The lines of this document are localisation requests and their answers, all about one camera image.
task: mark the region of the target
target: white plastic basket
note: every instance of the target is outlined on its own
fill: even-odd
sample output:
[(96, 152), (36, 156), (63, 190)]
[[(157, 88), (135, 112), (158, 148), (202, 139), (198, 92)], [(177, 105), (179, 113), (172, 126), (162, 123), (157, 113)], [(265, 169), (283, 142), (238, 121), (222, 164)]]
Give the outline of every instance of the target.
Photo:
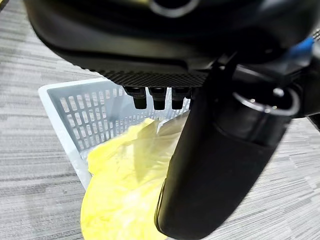
[(185, 99), (181, 110), (171, 108), (171, 89), (165, 110), (154, 110), (147, 93), (147, 109), (136, 109), (133, 98), (122, 86), (106, 78), (51, 84), (41, 87), (40, 99), (51, 124), (83, 187), (91, 179), (87, 156), (95, 146), (112, 139), (129, 126), (146, 118), (170, 120), (189, 109)]

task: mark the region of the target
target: yellow cloth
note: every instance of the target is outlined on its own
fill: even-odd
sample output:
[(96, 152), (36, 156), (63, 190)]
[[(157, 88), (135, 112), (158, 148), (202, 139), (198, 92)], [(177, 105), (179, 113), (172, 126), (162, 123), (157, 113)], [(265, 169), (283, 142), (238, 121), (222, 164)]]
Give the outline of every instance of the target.
[(81, 208), (86, 240), (164, 240), (154, 214), (186, 115), (165, 123), (146, 119), (94, 149), (93, 174)]

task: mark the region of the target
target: gray carpet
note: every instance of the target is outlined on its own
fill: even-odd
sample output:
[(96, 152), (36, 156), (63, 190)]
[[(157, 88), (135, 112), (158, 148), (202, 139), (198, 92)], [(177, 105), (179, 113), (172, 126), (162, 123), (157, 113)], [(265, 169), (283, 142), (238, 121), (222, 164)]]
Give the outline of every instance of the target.
[[(97, 74), (50, 52), (20, 0), (0, 13), (0, 239), (82, 239), (84, 190), (38, 97)], [(320, 239), (320, 134), (295, 120), (257, 184), (208, 239)]]

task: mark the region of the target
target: plastic bag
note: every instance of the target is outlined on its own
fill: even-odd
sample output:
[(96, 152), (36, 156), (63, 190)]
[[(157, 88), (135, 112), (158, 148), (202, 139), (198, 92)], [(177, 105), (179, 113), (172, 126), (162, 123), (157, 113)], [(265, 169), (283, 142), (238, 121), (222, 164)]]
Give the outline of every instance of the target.
[(188, 113), (166, 122), (146, 119), (88, 156), (93, 174), (81, 207), (86, 240), (164, 240), (154, 215), (169, 161)]

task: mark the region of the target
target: floor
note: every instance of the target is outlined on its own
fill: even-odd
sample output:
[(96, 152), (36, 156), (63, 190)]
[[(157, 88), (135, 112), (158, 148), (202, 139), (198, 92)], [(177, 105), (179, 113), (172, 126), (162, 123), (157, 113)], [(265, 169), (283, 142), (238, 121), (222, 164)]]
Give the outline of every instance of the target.
[[(0, 239), (78, 240), (84, 189), (39, 87), (99, 75), (48, 50), (21, 0), (0, 13)], [(320, 134), (294, 120), (237, 211), (208, 240), (320, 240)]]

